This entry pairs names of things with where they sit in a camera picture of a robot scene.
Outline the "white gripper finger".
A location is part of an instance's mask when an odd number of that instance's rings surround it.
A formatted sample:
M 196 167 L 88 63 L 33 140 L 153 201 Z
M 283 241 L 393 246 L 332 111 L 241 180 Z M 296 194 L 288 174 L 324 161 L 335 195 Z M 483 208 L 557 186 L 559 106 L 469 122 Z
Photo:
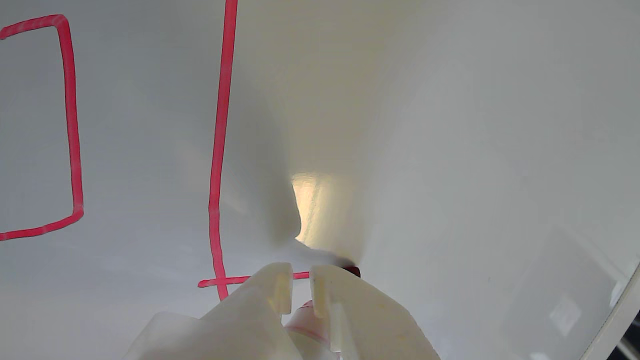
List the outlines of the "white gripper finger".
M 359 276 L 334 265 L 310 271 L 314 314 L 327 324 L 330 349 L 344 360 L 438 360 L 410 314 Z
M 200 318 L 155 314 L 135 338 L 126 360 L 299 360 L 282 325 L 291 313 L 293 268 L 261 268 Z

